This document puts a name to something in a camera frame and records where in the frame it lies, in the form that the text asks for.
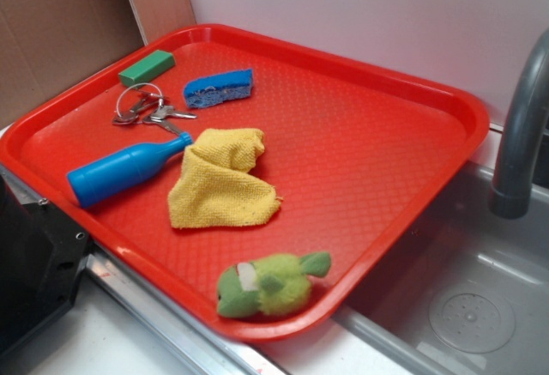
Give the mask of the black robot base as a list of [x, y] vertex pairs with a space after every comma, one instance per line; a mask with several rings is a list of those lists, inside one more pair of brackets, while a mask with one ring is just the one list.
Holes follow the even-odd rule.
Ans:
[[53, 203], [20, 203], [1, 181], [1, 357], [75, 303], [92, 240]]

